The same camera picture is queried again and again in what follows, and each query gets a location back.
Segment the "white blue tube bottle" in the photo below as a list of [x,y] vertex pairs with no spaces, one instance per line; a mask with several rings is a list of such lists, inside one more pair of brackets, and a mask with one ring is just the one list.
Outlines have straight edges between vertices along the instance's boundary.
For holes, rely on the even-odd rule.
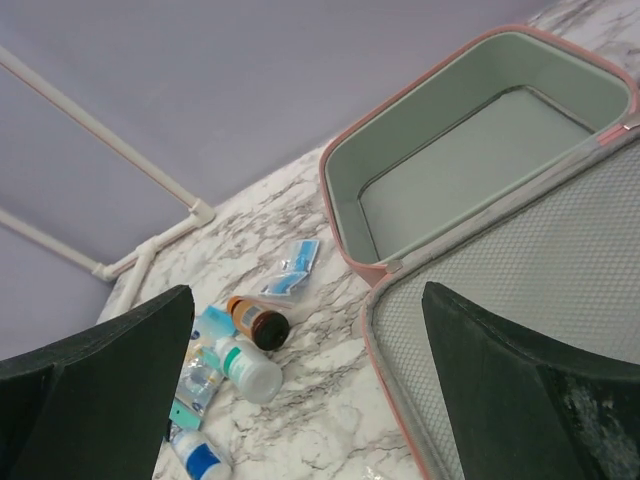
[[229,480],[231,466],[198,430],[180,430],[170,445],[192,480]]

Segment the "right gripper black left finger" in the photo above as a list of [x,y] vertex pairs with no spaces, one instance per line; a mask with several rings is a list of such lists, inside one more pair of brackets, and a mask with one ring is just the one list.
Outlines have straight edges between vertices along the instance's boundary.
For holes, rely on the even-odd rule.
[[4,479],[149,479],[191,337],[177,285],[1,363]]

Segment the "clear teal plastic packet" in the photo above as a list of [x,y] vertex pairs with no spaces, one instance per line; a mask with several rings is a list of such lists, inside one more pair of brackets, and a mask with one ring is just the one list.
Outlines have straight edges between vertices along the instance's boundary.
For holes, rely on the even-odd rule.
[[170,420],[181,429],[199,429],[223,380],[220,360],[213,349],[194,351],[180,373]]

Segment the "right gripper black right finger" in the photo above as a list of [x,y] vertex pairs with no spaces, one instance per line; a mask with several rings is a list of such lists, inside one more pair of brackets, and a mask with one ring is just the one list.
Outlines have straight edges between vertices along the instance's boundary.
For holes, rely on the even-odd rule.
[[468,479],[636,479],[639,367],[427,282],[422,311]]

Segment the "amber brown medicine bottle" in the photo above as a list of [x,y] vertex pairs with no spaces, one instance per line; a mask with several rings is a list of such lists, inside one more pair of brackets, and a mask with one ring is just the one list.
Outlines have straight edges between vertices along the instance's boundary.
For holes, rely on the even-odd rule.
[[263,351],[279,349],[289,336],[288,319],[252,299],[231,297],[227,302],[227,312],[236,329]]

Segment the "white bottle green label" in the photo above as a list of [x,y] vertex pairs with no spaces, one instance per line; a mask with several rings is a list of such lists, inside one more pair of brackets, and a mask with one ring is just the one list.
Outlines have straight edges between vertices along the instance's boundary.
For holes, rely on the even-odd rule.
[[235,337],[222,337],[215,343],[223,374],[250,403],[271,402],[283,384],[281,368],[253,344]]

